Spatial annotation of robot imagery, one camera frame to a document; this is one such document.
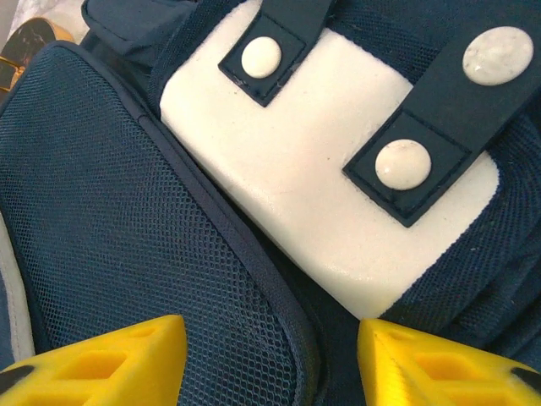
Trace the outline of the navy blue backpack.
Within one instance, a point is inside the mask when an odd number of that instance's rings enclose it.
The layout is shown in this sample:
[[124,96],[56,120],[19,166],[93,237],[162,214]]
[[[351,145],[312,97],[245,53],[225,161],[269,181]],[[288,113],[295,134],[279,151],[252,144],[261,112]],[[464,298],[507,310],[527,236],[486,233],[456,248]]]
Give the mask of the navy blue backpack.
[[541,0],[83,0],[0,101],[0,371],[164,315],[177,406],[367,406],[363,319],[541,373]]

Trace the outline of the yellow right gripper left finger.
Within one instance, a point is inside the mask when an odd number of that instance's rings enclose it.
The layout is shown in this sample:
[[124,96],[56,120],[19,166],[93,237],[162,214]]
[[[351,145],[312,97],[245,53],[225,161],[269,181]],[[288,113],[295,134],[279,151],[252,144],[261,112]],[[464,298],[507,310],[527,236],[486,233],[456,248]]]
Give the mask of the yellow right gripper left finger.
[[0,371],[0,406],[177,406],[187,336],[180,315],[102,334]]

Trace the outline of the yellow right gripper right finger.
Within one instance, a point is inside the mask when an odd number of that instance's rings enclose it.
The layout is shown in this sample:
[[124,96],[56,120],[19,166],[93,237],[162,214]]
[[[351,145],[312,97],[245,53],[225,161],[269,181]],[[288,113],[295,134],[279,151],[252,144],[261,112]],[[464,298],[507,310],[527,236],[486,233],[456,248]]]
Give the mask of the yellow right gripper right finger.
[[541,373],[512,359],[380,319],[363,319],[367,406],[541,406]]

